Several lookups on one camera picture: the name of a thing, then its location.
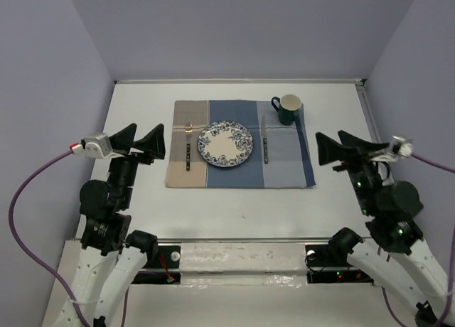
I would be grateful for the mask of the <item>metal fork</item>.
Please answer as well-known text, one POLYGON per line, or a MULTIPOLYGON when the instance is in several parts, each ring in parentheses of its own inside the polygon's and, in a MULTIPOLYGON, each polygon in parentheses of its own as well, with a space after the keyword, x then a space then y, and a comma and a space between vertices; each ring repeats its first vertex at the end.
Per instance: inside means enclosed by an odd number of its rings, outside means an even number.
POLYGON ((193 133, 193 125, 191 122, 187 122, 185 126, 186 136, 186 170, 191 170, 191 138, 193 133))

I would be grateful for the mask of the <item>green mug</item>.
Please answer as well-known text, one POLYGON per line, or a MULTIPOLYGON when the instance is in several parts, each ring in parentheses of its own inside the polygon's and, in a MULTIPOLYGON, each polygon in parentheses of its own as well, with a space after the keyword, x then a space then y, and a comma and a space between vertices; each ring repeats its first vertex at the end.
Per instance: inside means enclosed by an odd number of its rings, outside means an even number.
POLYGON ((301 109, 302 102, 296 95, 284 95, 271 99, 272 107, 277 111, 279 122, 289 126, 295 121, 295 116, 301 109))

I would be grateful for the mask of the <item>blue and beige cloth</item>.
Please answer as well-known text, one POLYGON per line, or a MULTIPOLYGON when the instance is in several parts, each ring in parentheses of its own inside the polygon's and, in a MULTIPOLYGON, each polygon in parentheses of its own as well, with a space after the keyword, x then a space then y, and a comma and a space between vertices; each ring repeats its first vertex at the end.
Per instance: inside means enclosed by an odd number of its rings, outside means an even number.
POLYGON ((175 102, 166 186, 169 188, 288 189, 315 186, 304 111, 299 110, 290 126, 279 122, 268 101, 180 100, 175 102), (261 119, 266 117, 269 163, 264 164, 261 119), (209 124, 230 120, 246 127, 254 149, 244 163, 231 168, 208 164, 199 154, 197 139, 209 124), (191 170, 186 170, 187 122, 193 125, 191 170))

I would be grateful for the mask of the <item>metal knife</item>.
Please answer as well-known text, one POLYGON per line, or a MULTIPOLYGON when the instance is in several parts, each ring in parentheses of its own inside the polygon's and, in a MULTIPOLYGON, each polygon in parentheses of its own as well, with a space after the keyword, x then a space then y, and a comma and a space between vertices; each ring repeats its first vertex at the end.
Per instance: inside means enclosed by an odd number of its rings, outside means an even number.
POLYGON ((264 164, 267 165, 269 163, 269 156, 268 156, 267 128, 266 128, 265 115, 263 115, 262 119, 261 119, 261 136, 262 136, 262 149, 263 149, 264 164))

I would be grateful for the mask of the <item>blue floral plate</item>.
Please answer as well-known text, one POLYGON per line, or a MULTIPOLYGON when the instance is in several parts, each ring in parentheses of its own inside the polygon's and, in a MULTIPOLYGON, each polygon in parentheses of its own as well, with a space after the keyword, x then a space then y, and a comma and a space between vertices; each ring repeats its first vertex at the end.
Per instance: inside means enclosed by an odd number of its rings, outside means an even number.
POLYGON ((204 128, 197 139, 198 152, 210 165, 231 168, 244 163, 254 149, 252 133, 242 124, 220 120, 204 128))

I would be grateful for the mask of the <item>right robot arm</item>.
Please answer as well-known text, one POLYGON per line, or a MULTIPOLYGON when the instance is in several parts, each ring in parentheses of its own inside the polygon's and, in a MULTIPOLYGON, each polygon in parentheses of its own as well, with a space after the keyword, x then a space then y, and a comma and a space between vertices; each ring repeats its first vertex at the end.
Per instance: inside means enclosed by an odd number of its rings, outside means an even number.
POLYGON ((367 274, 384 296, 392 294, 414 316, 417 326, 454 325, 454 265, 444 270, 435 259, 415 217, 424 206, 416 187, 390 181, 379 169, 413 156, 409 139, 373 143, 340 130, 339 140, 316 133, 318 162, 347 172, 370 237, 376 246, 348 227, 340 229, 323 252, 322 264, 346 264, 367 274))

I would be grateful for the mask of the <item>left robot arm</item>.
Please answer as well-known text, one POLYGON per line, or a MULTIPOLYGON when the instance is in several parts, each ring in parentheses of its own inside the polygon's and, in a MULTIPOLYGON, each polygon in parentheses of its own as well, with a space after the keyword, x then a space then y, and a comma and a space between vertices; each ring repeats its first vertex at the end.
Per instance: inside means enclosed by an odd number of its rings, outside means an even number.
POLYGON ((164 126, 158 124, 136 140, 136 124, 108 136, 86 136, 71 146, 74 154, 109 161, 107 179, 91 180, 80 189, 79 213, 85 217, 79 260, 68 298, 55 326, 110 326, 129 285, 143 267, 152 265, 159 251, 158 238, 148 232, 129 231, 125 214, 132 199, 140 164, 165 157, 164 126))

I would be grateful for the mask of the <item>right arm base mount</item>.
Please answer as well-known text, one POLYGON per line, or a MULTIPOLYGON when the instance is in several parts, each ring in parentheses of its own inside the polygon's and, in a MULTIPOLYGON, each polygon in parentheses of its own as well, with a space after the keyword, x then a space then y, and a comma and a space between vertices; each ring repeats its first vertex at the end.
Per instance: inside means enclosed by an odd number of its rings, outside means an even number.
POLYGON ((308 284, 372 284, 373 279, 345 259, 336 259, 328 245, 305 245, 308 284))

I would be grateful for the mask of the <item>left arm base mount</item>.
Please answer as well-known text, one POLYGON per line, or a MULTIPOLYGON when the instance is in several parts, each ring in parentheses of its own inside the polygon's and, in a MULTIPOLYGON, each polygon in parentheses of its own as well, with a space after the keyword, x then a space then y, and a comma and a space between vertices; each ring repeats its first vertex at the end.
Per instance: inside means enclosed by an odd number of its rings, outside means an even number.
POLYGON ((126 242, 111 275, 118 284, 131 284, 137 276, 149 276, 153 284, 177 282, 156 240, 126 242))

